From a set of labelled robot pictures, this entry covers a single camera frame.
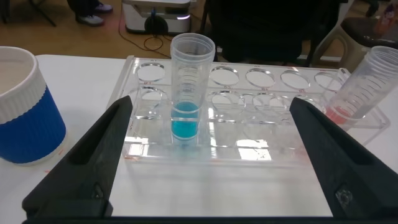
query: blue liquid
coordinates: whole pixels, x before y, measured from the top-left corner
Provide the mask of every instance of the blue liquid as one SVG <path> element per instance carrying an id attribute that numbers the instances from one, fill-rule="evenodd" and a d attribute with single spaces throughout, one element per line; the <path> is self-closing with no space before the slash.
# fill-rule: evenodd
<path id="1" fill-rule="evenodd" d="M 191 102 L 181 102 L 175 106 L 180 111 L 195 111 L 198 107 Z M 198 118 L 198 112 L 179 113 L 172 110 L 174 118 Z M 172 132 L 179 138 L 192 138 L 197 134 L 198 123 L 196 121 L 172 121 Z"/>

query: pink liquid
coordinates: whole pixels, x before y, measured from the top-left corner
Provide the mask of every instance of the pink liquid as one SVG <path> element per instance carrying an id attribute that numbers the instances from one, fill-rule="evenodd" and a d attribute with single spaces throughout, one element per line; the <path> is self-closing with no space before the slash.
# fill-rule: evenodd
<path id="1" fill-rule="evenodd" d="M 341 107 L 336 107 L 335 110 L 345 117 L 350 117 L 349 113 Z M 328 107 L 326 109 L 326 116 L 336 124 L 344 124 L 347 119 L 336 113 L 333 109 Z"/>

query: floor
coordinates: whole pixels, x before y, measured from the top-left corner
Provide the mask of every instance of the floor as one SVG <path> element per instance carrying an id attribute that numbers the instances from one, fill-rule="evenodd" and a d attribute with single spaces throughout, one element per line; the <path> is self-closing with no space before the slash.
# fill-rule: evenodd
<path id="1" fill-rule="evenodd" d="M 192 10 L 192 31 L 198 30 L 204 1 L 198 0 L 196 8 Z M 112 4 L 111 14 L 100 15 L 106 23 L 103 27 L 88 27 L 75 22 L 74 13 L 69 9 L 66 0 L 46 0 L 40 8 L 45 11 L 57 24 L 52 27 L 43 17 L 35 12 L 27 0 L 11 1 L 11 21 L 8 24 L 0 22 L 0 45 L 21 47 L 35 55 L 79 55 L 87 57 L 126 58 L 128 55 L 137 57 L 165 58 L 163 55 L 139 49 L 128 41 L 123 40 L 118 33 L 142 48 L 146 38 L 150 35 L 134 35 L 124 30 L 121 18 L 121 0 L 103 0 Z M 351 7 L 348 17 L 364 17 L 369 5 L 356 1 Z M 378 12 L 384 9 L 381 2 Z M 160 37 L 163 46 L 159 52 L 170 55 L 170 41 Z M 149 48 L 157 48 L 162 44 L 159 39 L 147 41 Z M 309 51 L 309 41 L 303 43 L 303 54 Z M 343 54 L 342 45 L 334 42 L 326 52 L 327 56 L 339 57 Z"/>

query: white device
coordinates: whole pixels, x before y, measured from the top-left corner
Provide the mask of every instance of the white device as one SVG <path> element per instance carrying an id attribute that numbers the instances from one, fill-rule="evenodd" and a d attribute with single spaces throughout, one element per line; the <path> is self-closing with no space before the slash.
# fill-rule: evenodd
<path id="1" fill-rule="evenodd" d="M 190 0 L 123 0 L 126 29 L 138 34 L 190 32 L 189 7 Z"/>

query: sneaker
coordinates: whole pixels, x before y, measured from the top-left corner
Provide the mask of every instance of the sneaker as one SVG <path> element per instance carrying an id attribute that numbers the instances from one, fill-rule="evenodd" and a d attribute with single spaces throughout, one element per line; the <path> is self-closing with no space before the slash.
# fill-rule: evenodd
<path id="1" fill-rule="evenodd" d="M 98 13 L 107 13 L 112 12 L 113 7 L 111 5 L 99 3 L 97 7 L 95 7 L 94 11 Z"/>
<path id="2" fill-rule="evenodd" d="M 104 25 L 104 20 L 98 16 L 76 16 L 76 21 L 93 27 Z"/>

